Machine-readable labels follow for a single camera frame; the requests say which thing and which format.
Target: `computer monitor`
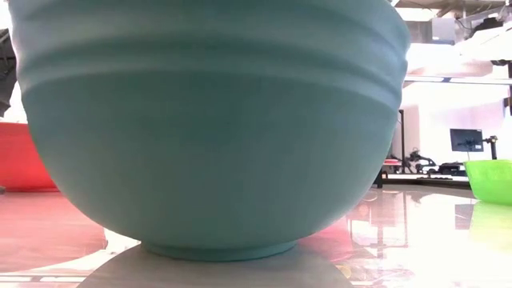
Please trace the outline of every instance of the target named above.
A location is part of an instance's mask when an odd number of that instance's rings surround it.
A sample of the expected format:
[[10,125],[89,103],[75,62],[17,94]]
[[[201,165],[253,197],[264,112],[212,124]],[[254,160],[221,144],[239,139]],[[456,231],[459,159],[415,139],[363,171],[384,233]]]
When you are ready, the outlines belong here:
[[483,152],[481,130],[450,129],[451,150],[456,152]]

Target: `metal pole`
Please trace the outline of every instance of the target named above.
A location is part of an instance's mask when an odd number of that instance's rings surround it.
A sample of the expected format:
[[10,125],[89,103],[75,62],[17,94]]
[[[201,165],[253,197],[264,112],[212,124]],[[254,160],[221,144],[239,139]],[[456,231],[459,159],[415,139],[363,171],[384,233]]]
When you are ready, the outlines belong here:
[[404,123],[404,112],[403,110],[398,111],[400,113],[400,127],[402,132],[400,133],[402,138],[402,174],[406,173],[406,136],[405,136],[405,123]]
[[[507,65],[509,68],[509,78],[512,78],[512,62]],[[509,86],[509,112],[512,115],[512,86]]]
[[496,142],[494,141],[490,143],[490,155],[493,160],[498,160],[498,154],[496,153]]
[[467,18],[466,0],[462,0],[462,17]]
[[384,259],[384,194],[382,190],[377,191],[377,258]]
[[403,225],[404,225],[404,235],[405,235],[405,246],[409,247],[409,223],[407,221],[407,192],[402,192],[403,196]]

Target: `black fabric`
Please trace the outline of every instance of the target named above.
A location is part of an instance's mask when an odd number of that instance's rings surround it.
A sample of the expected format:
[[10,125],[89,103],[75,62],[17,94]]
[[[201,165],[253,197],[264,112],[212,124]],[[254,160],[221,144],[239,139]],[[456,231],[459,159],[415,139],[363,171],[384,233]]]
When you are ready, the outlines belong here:
[[16,56],[10,42],[7,29],[0,31],[0,39],[6,36],[0,43],[0,117],[10,107],[10,96],[16,84]]

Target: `black cable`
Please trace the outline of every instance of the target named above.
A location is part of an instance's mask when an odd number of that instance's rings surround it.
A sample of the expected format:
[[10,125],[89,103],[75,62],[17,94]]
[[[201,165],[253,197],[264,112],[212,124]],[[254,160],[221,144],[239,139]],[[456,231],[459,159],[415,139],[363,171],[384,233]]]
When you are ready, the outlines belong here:
[[464,29],[466,29],[466,30],[469,30],[469,31],[473,31],[473,29],[471,29],[471,28],[468,28],[468,27],[464,26],[464,23],[462,23],[462,21],[460,21],[459,19],[457,19],[457,18],[456,18],[456,19],[455,19],[455,21],[457,21],[457,22],[458,22],[458,24],[459,24],[462,28],[464,28]]

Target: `reflective floor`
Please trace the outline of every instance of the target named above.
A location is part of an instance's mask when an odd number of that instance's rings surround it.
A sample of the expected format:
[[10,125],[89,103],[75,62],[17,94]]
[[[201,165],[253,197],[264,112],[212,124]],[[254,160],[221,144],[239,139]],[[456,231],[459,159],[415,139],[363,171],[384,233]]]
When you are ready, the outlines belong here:
[[116,248],[105,249],[103,229],[60,194],[6,194],[0,288],[512,287],[512,207],[439,193],[371,190],[289,252],[222,264],[171,260],[138,246],[118,254],[134,243],[111,238]]

